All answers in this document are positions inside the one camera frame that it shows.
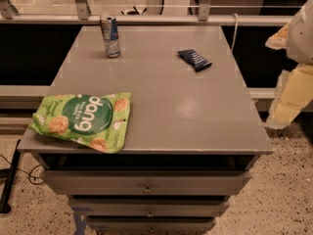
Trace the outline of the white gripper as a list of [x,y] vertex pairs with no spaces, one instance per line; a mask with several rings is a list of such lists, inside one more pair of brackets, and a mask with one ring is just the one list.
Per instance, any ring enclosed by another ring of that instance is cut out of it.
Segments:
[[313,100],[313,0],[307,0],[291,23],[270,36],[265,46],[274,50],[287,48],[290,59],[303,63],[292,71],[282,71],[266,119],[267,127],[284,129]]

